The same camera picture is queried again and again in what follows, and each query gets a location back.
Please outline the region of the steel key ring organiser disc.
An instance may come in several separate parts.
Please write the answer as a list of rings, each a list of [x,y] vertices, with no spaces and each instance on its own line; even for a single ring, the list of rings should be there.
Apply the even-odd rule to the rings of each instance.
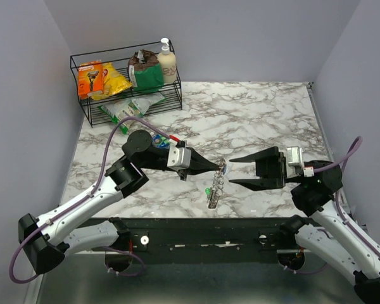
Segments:
[[[210,210],[216,209],[224,188],[224,174],[226,172],[227,162],[221,158],[218,165],[220,165],[220,170],[214,173],[210,194],[207,195],[207,205]]]

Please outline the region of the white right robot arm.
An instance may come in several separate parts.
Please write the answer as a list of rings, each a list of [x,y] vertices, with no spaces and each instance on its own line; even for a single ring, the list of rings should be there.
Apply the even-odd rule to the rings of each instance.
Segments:
[[[380,303],[380,245],[340,206],[336,193],[342,187],[342,170],[329,161],[304,161],[297,146],[282,152],[272,147],[236,163],[254,163],[254,179],[234,179],[252,191],[281,189],[292,182],[292,200],[304,217],[294,215],[279,228],[279,242],[298,245],[342,274],[364,303]]]

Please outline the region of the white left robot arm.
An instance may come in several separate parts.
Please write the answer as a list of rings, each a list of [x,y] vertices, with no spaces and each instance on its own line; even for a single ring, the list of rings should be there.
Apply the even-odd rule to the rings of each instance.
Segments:
[[[123,200],[149,180],[144,170],[173,171],[181,180],[188,175],[216,171],[210,162],[185,141],[171,139],[167,149],[157,148],[146,130],[133,132],[122,146],[123,156],[109,168],[101,167],[99,179],[61,207],[18,221],[18,241],[37,275],[57,267],[67,255],[103,246],[121,250],[127,245],[125,231],[107,220],[90,229],[80,225],[102,209]]]

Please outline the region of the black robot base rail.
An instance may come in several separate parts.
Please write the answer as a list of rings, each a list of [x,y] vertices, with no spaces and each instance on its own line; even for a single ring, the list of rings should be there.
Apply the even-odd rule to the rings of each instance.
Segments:
[[[145,264],[277,263],[297,251],[297,230],[315,222],[290,218],[111,218],[120,237],[112,248]]]

